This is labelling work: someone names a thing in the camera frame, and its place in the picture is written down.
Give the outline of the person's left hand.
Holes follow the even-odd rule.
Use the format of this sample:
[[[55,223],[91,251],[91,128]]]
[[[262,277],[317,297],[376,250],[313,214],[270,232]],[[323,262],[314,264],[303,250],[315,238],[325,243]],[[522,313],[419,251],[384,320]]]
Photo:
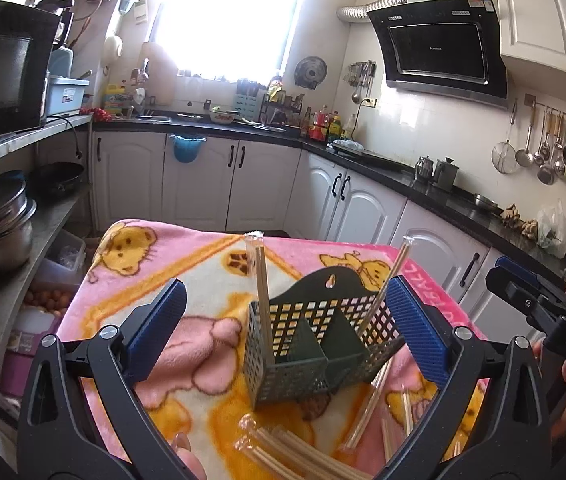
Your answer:
[[[197,480],[206,480],[207,474],[202,463],[192,452],[190,440],[186,434],[179,432],[172,440],[171,447],[179,456],[182,463],[192,471]]]

